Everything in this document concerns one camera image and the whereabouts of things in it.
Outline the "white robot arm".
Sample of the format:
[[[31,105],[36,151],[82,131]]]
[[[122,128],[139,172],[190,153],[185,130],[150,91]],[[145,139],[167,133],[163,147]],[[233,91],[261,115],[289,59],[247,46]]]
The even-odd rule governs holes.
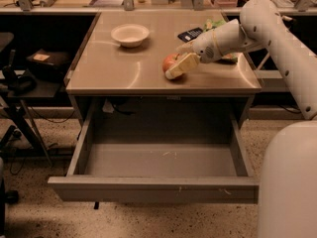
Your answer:
[[[284,25],[270,0],[250,0],[240,18],[180,46],[163,72],[175,79],[223,56],[265,49],[305,120],[268,144],[259,188],[258,238],[317,238],[317,57]]]

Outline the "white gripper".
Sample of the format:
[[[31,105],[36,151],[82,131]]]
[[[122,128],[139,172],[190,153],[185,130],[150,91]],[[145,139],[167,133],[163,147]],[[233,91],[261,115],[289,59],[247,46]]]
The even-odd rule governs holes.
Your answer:
[[[176,52],[179,54],[177,63],[180,76],[197,68],[200,62],[209,63],[222,57],[215,41],[214,30],[204,32],[194,41],[180,45]]]

